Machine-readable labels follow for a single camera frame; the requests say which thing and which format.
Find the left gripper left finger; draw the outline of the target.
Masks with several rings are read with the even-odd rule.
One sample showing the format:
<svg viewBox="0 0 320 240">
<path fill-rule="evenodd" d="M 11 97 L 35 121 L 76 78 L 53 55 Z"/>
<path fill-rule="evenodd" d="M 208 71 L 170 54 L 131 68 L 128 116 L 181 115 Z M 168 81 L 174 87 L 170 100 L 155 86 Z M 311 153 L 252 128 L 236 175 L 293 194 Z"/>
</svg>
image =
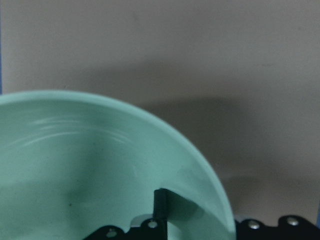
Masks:
<svg viewBox="0 0 320 240">
<path fill-rule="evenodd" d="M 160 188 L 153 194 L 153 213 L 131 220 L 127 232 L 115 225 L 105 225 L 85 237 L 86 240 L 167 240 L 168 222 L 189 221 L 199 205 L 171 190 Z"/>
</svg>

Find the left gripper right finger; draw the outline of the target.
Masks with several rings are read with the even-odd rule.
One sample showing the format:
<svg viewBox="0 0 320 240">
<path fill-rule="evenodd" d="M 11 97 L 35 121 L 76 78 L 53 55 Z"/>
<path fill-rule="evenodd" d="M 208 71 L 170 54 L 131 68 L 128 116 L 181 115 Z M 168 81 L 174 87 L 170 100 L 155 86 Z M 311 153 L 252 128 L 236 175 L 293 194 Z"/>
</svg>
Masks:
<svg viewBox="0 0 320 240">
<path fill-rule="evenodd" d="M 318 240 L 320 229 L 297 215 L 284 215 L 277 226 L 265 225 L 261 221 L 248 218 L 235 221 L 238 240 Z"/>
</svg>

